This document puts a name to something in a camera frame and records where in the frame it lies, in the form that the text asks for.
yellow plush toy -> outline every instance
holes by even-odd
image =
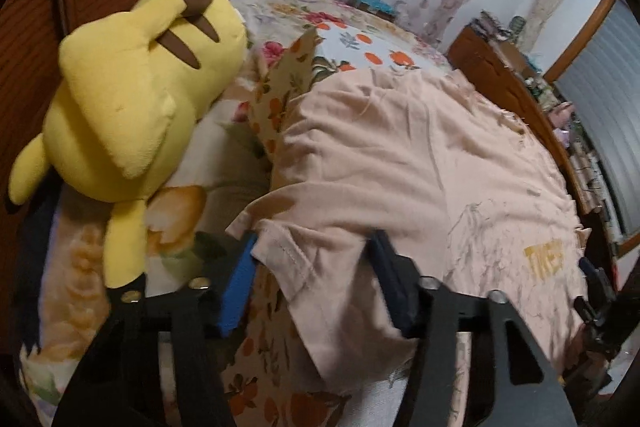
[[[105,283],[132,282],[144,271],[146,201],[177,168],[245,49],[228,0],[139,0],[80,26],[60,44],[63,81],[42,133],[14,163],[9,198],[23,204],[53,165],[82,194],[114,203]]]

screw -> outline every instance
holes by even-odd
[[[192,290],[206,290],[211,286],[211,281],[206,277],[196,277],[189,281],[189,288]]]
[[[138,290],[129,290],[120,296],[120,300],[125,304],[133,304],[142,298],[142,294]]]
[[[507,295],[505,295],[500,290],[491,290],[487,294],[487,297],[489,297],[490,300],[498,304],[507,304],[507,301],[508,301]]]
[[[437,290],[440,288],[440,281],[435,277],[422,277],[420,279],[420,286],[426,290]]]

pikachu plush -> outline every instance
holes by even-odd
[[[104,280],[119,288],[145,264],[148,198],[177,168],[196,122],[241,68],[246,33],[228,0],[139,0],[60,44],[62,83],[42,133],[16,158],[8,195],[23,204],[49,166],[114,203]]]

floral blanket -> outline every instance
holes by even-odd
[[[383,39],[390,49],[407,50],[420,62],[449,70],[446,59],[414,35],[331,0],[231,2],[244,17],[253,49],[240,75],[196,127],[177,171],[150,201],[148,295],[172,292],[197,275],[210,254],[212,236],[223,233],[247,204],[269,190],[270,163],[246,121],[248,100],[261,68],[277,60],[306,29],[312,25],[322,29],[327,22],[348,24],[372,39]],[[348,44],[344,49],[350,52],[358,45]],[[339,53],[334,58],[341,63]],[[410,66],[404,54],[390,60]],[[42,274],[35,283],[38,290],[23,302],[22,315],[31,334],[22,338],[20,379],[44,426],[51,425],[78,361],[109,312],[102,282],[102,242],[109,211],[108,204],[62,187],[46,252],[39,256],[44,261],[35,270]],[[313,372],[312,363],[282,292],[264,267],[258,268],[241,327],[213,346],[239,427],[392,425],[406,384],[399,373],[353,396],[337,396],[325,392],[317,381],[300,377]],[[176,426],[179,416],[167,343],[160,344],[160,365],[167,422]]]

